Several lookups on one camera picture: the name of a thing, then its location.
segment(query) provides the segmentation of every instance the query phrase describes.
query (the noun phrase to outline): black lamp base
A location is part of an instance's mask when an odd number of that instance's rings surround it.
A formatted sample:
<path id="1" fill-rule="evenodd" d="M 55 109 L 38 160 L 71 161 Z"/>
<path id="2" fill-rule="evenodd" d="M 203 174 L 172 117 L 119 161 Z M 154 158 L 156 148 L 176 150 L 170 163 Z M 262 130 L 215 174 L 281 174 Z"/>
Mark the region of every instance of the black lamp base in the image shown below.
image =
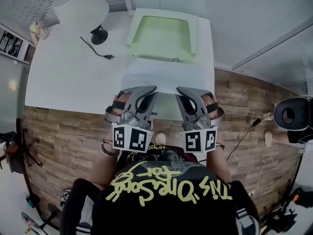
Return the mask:
<path id="1" fill-rule="evenodd" d="M 98 28 L 94 29 L 91 34 L 91 42 L 94 45 L 100 45 L 108 38 L 108 32 L 104 30 L 101 25 Z"/>

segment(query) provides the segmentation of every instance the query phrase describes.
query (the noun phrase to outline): white lamp shade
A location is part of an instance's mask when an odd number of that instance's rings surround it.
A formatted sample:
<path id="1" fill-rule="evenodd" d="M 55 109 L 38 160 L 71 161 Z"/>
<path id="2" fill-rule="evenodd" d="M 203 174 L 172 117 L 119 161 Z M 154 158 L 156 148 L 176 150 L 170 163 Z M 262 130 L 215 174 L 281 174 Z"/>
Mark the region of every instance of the white lamp shade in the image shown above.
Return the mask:
<path id="1" fill-rule="evenodd" d="M 96 29 L 109 12 L 105 0 L 54 0 L 52 6 L 60 23 L 77 35 Z"/>

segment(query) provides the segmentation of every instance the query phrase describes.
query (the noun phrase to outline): black chair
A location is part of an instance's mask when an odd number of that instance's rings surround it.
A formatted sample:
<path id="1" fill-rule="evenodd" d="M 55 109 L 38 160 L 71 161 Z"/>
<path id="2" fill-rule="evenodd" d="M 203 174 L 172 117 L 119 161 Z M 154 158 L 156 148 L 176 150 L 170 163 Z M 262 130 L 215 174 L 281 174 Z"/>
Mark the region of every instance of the black chair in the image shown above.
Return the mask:
<path id="1" fill-rule="evenodd" d="M 32 164 L 29 162 L 29 158 L 31 158 L 38 166 L 40 167 L 43 166 L 43 164 L 38 162 L 29 152 L 31 146 L 34 143 L 39 143 L 39 139 L 35 139 L 31 144 L 27 145 L 25 133 L 27 133 L 27 129 L 22 130 L 22 138 L 19 138 L 17 133 L 14 131 L 0 133 L 0 143 L 5 143 L 4 148 L 8 148 L 13 141 L 18 146 L 18 150 L 16 151 L 16 153 L 13 153 L 11 156 L 9 156 L 8 154 L 4 154 L 3 156 L 0 157 L 1 169 L 2 169 L 1 161 L 4 159 L 7 159 L 11 172 L 17 172 L 19 174 L 24 173 L 24 164 L 23 164 L 24 159 L 26 159 L 26 163 L 28 166 L 32 166 Z"/>

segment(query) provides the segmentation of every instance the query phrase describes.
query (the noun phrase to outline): black t-shirt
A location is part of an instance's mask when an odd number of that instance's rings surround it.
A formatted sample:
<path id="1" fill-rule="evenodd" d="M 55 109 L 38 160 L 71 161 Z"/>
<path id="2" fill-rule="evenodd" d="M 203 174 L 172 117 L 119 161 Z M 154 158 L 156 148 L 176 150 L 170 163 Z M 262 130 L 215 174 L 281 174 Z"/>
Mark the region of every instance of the black t-shirt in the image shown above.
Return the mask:
<path id="1" fill-rule="evenodd" d="M 150 145 L 123 152 L 93 206 L 92 234 L 238 234 L 229 186 L 192 154 Z"/>

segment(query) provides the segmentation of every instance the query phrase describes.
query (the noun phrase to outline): black strap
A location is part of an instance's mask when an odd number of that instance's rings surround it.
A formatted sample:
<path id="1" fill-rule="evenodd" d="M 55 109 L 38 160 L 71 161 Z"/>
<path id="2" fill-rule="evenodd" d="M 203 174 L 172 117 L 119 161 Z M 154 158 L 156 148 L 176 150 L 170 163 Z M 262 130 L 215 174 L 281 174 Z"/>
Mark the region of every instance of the black strap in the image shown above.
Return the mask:
<path id="1" fill-rule="evenodd" d="M 112 108 L 123 110 L 125 108 L 125 103 L 119 102 L 119 101 L 113 101 Z"/>
<path id="2" fill-rule="evenodd" d="M 217 103 L 210 104 L 206 107 L 206 110 L 208 113 L 211 113 L 213 111 L 216 111 L 219 108 L 219 105 Z"/>

